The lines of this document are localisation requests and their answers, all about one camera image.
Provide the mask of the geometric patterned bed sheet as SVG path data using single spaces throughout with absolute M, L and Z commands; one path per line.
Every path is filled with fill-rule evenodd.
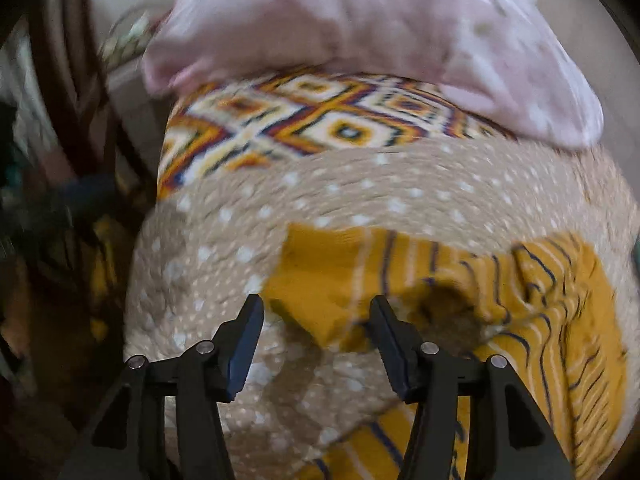
M 157 196 L 163 200 L 216 172 L 428 138 L 511 139 L 512 133 L 413 79 L 299 68 L 212 82 L 178 99 L 169 115 Z

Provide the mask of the dark wooden chair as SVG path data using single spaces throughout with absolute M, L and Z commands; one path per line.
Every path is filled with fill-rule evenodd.
M 154 200 L 155 178 L 107 91 L 91 0 L 36 0 L 27 27 L 43 106 L 72 174 L 114 177 L 122 157 L 137 179 L 134 190 Z

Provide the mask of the yellow striped knit sweater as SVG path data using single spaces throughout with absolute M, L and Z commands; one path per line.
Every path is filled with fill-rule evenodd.
M 262 288 L 268 306 L 319 347 L 367 348 L 373 297 L 441 346 L 501 354 L 520 376 L 579 479 L 616 450 L 627 355 L 616 295 L 578 235 L 554 233 L 507 252 L 474 255 L 378 228 L 327 231 L 293 224 Z

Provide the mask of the beige dotted quilted bedspread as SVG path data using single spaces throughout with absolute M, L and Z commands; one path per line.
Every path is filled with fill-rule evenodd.
M 603 148 L 430 139 L 217 174 L 146 220 L 125 350 L 178 356 L 257 294 L 254 361 L 220 411 L 235 475 L 393 478 L 413 409 L 366 331 L 383 295 L 439 347 L 504 356 L 594 479 L 639 409 L 638 234 Z

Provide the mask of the pink floral duvet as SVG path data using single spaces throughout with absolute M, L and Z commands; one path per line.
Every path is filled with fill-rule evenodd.
M 529 0 L 176 0 L 142 58 L 153 94 L 294 66 L 436 84 L 571 151 L 603 132 L 598 97 Z

